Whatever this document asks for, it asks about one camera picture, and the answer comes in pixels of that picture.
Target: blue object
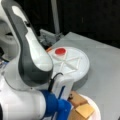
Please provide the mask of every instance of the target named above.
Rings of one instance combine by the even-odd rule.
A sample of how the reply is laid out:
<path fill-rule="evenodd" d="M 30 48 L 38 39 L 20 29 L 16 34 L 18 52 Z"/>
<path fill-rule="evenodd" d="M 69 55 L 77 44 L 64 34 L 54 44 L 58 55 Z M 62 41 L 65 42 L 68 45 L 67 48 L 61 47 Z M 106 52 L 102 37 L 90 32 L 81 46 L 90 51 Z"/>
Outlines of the blue object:
<path fill-rule="evenodd" d="M 56 96 L 47 90 L 41 91 L 46 100 L 46 112 L 44 117 L 54 116 L 57 112 L 56 120 L 67 120 L 71 104 L 63 99 L 57 99 Z"/>
<path fill-rule="evenodd" d="M 58 109 L 58 100 L 54 94 L 50 93 L 47 90 L 41 91 L 46 100 L 46 112 L 44 117 L 50 117 L 55 114 Z"/>
<path fill-rule="evenodd" d="M 71 104 L 66 100 L 58 100 L 58 114 L 56 120 L 67 120 L 71 111 Z"/>

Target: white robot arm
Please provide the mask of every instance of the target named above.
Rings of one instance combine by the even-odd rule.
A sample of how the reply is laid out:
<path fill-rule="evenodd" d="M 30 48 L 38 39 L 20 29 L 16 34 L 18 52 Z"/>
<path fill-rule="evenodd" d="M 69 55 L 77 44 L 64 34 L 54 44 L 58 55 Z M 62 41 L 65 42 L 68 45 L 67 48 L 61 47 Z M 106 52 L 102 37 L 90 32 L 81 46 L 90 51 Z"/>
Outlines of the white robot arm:
<path fill-rule="evenodd" d="M 15 1 L 0 0 L 0 19 L 8 24 L 19 49 L 18 55 L 0 74 L 0 120 L 40 120 L 49 116 L 54 120 L 67 120 L 71 105 L 66 99 L 73 81 L 63 76 L 50 91 L 34 89 L 50 80 L 52 60 Z"/>
<path fill-rule="evenodd" d="M 50 80 L 52 60 L 38 42 L 21 7 L 13 0 L 0 0 L 0 19 L 8 24 L 19 46 L 17 57 L 5 70 L 8 84 L 24 90 L 27 86 L 34 87 Z"/>

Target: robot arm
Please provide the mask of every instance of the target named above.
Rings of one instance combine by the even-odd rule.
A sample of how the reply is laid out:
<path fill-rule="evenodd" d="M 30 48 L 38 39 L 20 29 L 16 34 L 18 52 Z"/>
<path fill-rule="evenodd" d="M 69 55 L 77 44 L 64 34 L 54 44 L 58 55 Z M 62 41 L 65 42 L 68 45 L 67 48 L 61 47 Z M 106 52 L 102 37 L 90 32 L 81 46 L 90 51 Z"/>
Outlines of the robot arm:
<path fill-rule="evenodd" d="M 8 24 L 19 46 L 17 57 L 6 67 L 5 79 L 15 89 L 21 86 L 14 86 L 14 80 L 22 80 L 30 87 L 46 83 L 52 75 L 52 60 L 38 42 L 25 13 L 13 0 L 0 0 L 0 12 L 0 19 Z"/>

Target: white surface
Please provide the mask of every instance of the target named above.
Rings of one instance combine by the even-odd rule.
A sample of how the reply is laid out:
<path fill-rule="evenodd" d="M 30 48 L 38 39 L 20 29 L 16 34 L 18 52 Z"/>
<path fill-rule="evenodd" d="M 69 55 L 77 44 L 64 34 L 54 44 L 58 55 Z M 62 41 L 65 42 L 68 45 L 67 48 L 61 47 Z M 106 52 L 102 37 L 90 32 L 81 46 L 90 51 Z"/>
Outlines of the white surface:
<path fill-rule="evenodd" d="M 46 102 L 40 91 L 15 91 L 0 76 L 0 104 L 3 120 L 40 120 L 46 110 Z"/>
<path fill-rule="evenodd" d="M 92 98 L 101 112 L 101 120 L 120 117 L 120 49 L 75 33 L 67 34 L 56 47 L 75 47 L 90 60 L 88 80 L 77 92 Z"/>
<path fill-rule="evenodd" d="M 67 100 L 71 92 L 73 84 L 74 84 L 74 80 L 71 76 L 59 75 L 57 79 L 55 80 L 52 93 L 55 94 L 56 98 L 59 98 L 62 88 L 65 87 L 60 98 Z"/>
<path fill-rule="evenodd" d="M 83 96 L 95 110 L 94 113 L 90 116 L 90 118 L 88 120 L 101 120 L 100 110 L 99 110 L 98 106 L 96 105 L 96 103 L 87 96 L 84 96 L 84 95 L 81 95 L 81 96 Z"/>
<path fill-rule="evenodd" d="M 55 54 L 59 48 L 49 51 L 54 64 L 53 76 L 59 72 L 64 75 L 70 75 L 74 81 L 81 80 L 87 73 L 90 67 L 90 62 L 87 55 L 76 48 L 65 47 L 66 53 L 62 56 Z"/>

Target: wooden block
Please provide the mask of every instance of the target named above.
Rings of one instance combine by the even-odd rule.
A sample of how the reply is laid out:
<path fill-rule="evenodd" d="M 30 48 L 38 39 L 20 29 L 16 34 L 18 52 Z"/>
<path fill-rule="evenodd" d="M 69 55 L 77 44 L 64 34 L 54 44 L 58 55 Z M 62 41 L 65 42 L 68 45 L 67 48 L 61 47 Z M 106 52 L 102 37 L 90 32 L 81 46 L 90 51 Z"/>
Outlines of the wooden block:
<path fill-rule="evenodd" d="M 79 113 L 76 112 L 75 109 L 72 109 L 68 120 L 87 120 L 87 119 L 83 118 Z"/>
<path fill-rule="evenodd" d="M 94 112 L 94 108 L 89 104 L 80 105 L 75 109 L 82 117 L 88 119 Z"/>
<path fill-rule="evenodd" d="M 79 105 L 83 105 L 88 103 L 88 101 L 83 98 L 82 96 L 80 96 L 77 92 L 75 91 L 71 91 L 70 93 L 70 99 L 69 102 L 71 102 L 71 104 L 76 108 Z"/>

